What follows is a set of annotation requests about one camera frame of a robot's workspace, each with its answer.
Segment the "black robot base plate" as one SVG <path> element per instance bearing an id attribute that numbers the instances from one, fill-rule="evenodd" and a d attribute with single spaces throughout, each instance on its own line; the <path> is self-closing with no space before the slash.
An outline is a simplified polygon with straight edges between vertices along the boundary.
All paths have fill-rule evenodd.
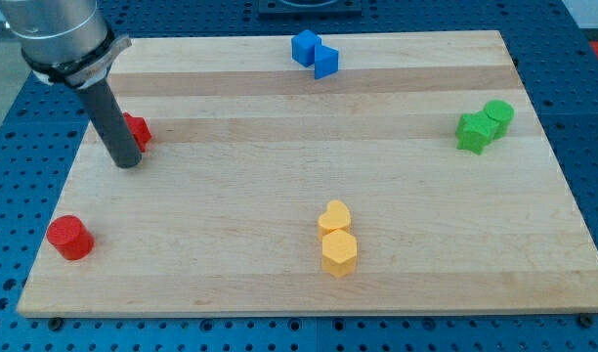
<path id="1" fill-rule="evenodd" d="M 360 15 L 361 0 L 257 0 L 258 15 L 262 16 L 324 16 Z"/>

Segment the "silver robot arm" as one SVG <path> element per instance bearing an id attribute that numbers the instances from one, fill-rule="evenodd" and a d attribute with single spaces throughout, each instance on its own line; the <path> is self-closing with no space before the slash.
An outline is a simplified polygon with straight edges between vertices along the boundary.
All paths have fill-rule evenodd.
<path id="1" fill-rule="evenodd" d="M 49 85 L 86 89 L 132 45 L 114 34 L 97 0 L 0 0 L 0 12 L 24 60 Z"/>

